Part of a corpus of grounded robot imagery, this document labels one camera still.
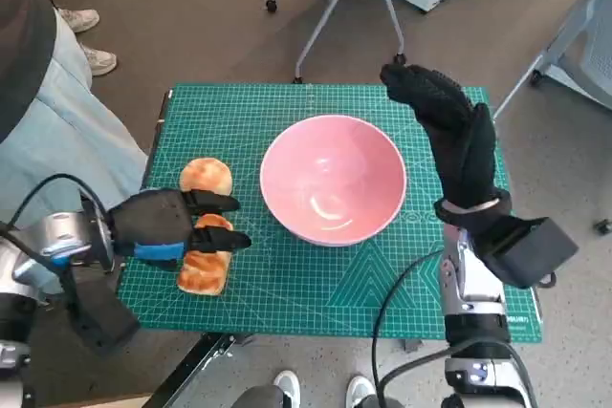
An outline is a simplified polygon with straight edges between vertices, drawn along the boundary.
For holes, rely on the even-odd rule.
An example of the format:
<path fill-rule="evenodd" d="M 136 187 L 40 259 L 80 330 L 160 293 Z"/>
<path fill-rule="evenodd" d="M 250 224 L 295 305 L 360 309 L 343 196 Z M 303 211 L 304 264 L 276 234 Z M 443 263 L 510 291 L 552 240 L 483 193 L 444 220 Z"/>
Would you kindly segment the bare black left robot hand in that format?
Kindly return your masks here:
<path fill-rule="evenodd" d="M 170 270 L 191 250 L 214 253 L 250 247 L 251 238 L 243 232 L 194 226 L 196 216 L 221 217 L 239 209 L 240 203 L 231 196 L 160 188 L 130 197 L 108 215 L 117 254 Z"/>

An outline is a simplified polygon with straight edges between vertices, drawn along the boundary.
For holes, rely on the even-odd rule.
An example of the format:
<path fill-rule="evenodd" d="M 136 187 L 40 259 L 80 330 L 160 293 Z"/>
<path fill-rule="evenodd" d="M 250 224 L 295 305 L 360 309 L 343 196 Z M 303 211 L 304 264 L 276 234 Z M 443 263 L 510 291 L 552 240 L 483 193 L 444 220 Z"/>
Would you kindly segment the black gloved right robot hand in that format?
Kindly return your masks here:
<path fill-rule="evenodd" d="M 462 209 L 496 199 L 489 107 L 472 103 L 448 76 L 419 65 L 385 64 L 380 78 L 388 97 L 408 105 L 424 128 L 444 199 Z"/>

